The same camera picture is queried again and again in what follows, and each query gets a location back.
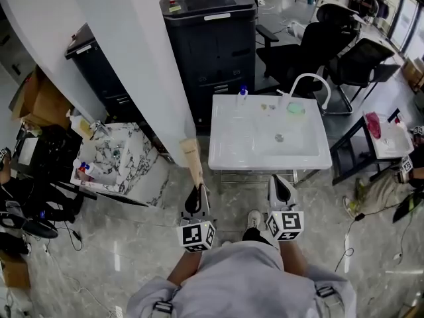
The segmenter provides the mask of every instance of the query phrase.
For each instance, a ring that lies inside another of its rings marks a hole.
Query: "white label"
[[[223,14],[214,14],[214,15],[207,15],[205,17],[205,21],[208,20],[215,20],[215,19],[225,19],[231,17],[231,13],[223,13]]]
[[[86,50],[89,50],[90,48],[91,48],[91,45],[87,45],[87,46],[85,46],[85,47],[83,47],[83,48],[80,48],[80,49],[77,51],[77,54],[82,53],[82,52],[85,52]]]

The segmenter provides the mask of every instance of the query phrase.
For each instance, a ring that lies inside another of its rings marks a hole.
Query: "sink counter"
[[[316,100],[280,96],[214,95],[209,144],[212,170],[324,170],[331,167]]]
[[[71,182],[91,191],[117,195],[150,206],[162,206],[168,163],[136,123],[106,124],[111,137],[97,131],[81,144],[78,159],[104,171],[101,180],[85,182],[73,171]]]

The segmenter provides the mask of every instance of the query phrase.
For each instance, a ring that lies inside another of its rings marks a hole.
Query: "soap bottle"
[[[246,103],[247,95],[248,95],[247,86],[241,85],[240,92],[236,96],[237,107],[239,105],[243,106]]]
[[[87,164],[86,162],[83,162],[83,166],[85,168],[85,174],[92,177],[93,179],[99,179],[105,175],[105,172],[97,165],[95,165],[93,162],[90,164]]]
[[[90,140],[93,136],[93,130],[90,128],[90,123],[82,115],[71,115],[71,110],[68,110],[66,116],[71,120],[71,129],[79,134],[84,140]]]

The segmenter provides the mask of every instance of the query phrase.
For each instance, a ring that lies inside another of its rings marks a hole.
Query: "marker cube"
[[[178,241],[188,252],[201,252],[212,248],[215,227],[210,221],[177,227]]]
[[[276,240],[294,240],[303,232],[303,211],[273,211],[266,225]]]

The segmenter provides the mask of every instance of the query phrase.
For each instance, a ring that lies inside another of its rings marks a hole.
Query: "gray shirt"
[[[308,278],[284,272],[279,252],[262,242],[236,242],[205,252],[199,270],[179,288],[155,277],[129,301],[131,318],[149,317],[157,301],[169,301],[172,317],[295,318],[326,317],[315,286],[332,286],[344,305],[345,318],[356,317],[350,283],[310,266]]]

